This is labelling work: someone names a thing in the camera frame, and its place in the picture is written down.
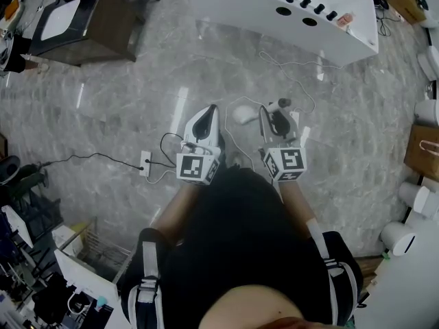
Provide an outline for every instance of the desk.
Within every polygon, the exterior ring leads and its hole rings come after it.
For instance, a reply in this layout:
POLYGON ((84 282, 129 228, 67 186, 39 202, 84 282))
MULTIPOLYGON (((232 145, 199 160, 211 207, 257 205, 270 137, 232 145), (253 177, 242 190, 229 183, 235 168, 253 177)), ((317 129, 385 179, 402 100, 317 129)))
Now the desk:
POLYGON ((128 0, 66 0, 48 5, 32 38, 29 53, 79 66, 88 62, 128 59, 136 61, 130 37, 145 20, 128 0), (64 16, 69 23, 54 33, 64 16))

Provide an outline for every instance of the white box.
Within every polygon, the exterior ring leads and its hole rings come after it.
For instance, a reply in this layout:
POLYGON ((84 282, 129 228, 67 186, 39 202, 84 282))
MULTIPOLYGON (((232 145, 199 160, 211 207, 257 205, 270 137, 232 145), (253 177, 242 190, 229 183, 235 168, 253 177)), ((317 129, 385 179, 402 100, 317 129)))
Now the white box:
POLYGON ((209 185, 219 165, 214 155, 177 154, 177 178, 192 184, 209 185))
MULTIPOLYGON (((59 228, 56 228, 55 230, 52 230, 52 238, 54 239, 56 247, 60 247, 73 235, 75 235, 75 232, 69 227, 66 227, 64 225, 60 226, 59 228)), ((78 235, 75 238, 75 240, 73 240, 70 244, 67 245, 67 247, 63 250, 63 252, 65 252, 69 256, 77 256, 78 254, 80 254, 83 247, 84 246, 81 241, 81 236, 78 235)))
POLYGON ((304 148, 270 148, 263 159, 275 182, 297 180, 307 170, 307 157, 304 148))

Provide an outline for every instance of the black shirt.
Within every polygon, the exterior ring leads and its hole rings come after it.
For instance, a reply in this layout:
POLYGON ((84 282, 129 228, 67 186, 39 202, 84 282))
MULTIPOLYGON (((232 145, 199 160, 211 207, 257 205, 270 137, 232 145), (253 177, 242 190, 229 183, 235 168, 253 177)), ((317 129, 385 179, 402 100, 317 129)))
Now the black shirt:
MULTIPOLYGON (((156 230, 142 231, 122 291, 126 316, 129 290, 143 276, 142 242, 155 241, 166 329, 198 328, 223 294, 249 284, 285 294, 308 321, 331 324, 327 269, 313 240, 297 237, 289 218, 275 189, 260 175, 237 167, 218 173, 200 193, 182 245, 171 248, 156 230)), ((352 267, 360 292, 361 271, 341 236, 330 232, 324 237, 330 256, 352 267)), ((346 284, 337 289, 339 324, 352 308, 346 284)))

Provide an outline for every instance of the metal rack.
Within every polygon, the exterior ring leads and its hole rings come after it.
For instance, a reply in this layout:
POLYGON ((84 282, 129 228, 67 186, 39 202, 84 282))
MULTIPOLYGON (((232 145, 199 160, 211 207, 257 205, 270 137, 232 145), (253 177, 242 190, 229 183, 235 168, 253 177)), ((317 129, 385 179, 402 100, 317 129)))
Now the metal rack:
POLYGON ((78 237, 81 238, 84 247, 75 259, 83 267, 117 286, 120 277, 128 268, 134 252, 98 235, 96 217, 61 245, 59 250, 62 252, 78 237))

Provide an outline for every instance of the floor outlet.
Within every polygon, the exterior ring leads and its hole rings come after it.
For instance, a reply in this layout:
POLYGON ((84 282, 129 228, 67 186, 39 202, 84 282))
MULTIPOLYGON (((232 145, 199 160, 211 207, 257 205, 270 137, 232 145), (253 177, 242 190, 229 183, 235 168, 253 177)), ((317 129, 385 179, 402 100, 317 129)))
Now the floor outlet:
POLYGON ((152 154, 150 151, 142 151, 140 155, 140 167, 143 167, 142 171, 139 171, 139 174, 143 177, 149 177, 151 171, 151 164, 146 163, 146 160, 151 160, 152 154))

